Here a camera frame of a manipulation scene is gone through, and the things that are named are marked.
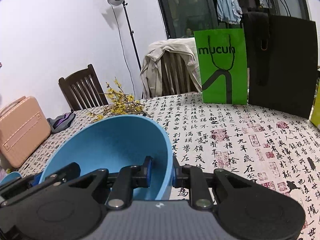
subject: gray and purple cloth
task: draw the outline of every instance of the gray and purple cloth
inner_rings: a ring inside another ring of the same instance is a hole
[[[58,133],[70,127],[71,122],[76,117],[76,114],[71,113],[59,115],[56,119],[47,118],[47,121],[51,127],[51,133]]]

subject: black pole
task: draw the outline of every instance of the black pole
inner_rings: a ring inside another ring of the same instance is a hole
[[[138,56],[138,52],[137,52],[137,47],[136,47],[136,44],[135,44],[134,38],[133,38],[133,30],[131,30],[131,26],[130,26],[130,22],[129,22],[127,10],[125,9],[127,3],[125,3],[125,1],[123,0],[122,5],[123,5],[123,8],[124,8],[125,17],[127,18],[127,22],[128,22],[128,26],[129,26],[129,31],[130,31],[130,35],[131,35],[131,39],[132,39],[132,44],[133,44],[133,47],[134,47],[134,51],[135,51],[135,53],[136,53],[136,57],[137,57],[139,69],[140,69],[140,71],[141,71],[141,64],[140,64],[140,60],[139,60],[139,56]]]

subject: metal screw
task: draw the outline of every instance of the metal screw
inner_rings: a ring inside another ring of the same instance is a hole
[[[115,208],[119,208],[122,207],[124,205],[124,202],[121,199],[118,198],[114,198],[108,201],[108,205],[110,207],[115,207]]]
[[[198,207],[208,207],[208,206],[210,206],[211,205],[211,202],[208,200],[208,199],[198,199],[197,201],[196,201],[196,205],[198,206]]]

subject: suitcase handle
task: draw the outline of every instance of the suitcase handle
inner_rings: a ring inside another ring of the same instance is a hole
[[[6,112],[8,112],[10,109],[12,109],[13,107],[15,107],[18,103],[20,103],[23,99],[25,99],[26,96],[23,96],[15,101],[13,101],[12,103],[8,104],[4,109],[2,109],[2,111],[0,112],[0,117],[2,117]]]

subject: pink suitcase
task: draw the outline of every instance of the pink suitcase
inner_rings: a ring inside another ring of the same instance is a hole
[[[1,166],[20,167],[50,132],[50,125],[34,97],[23,96],[7,105],[0,112]]]

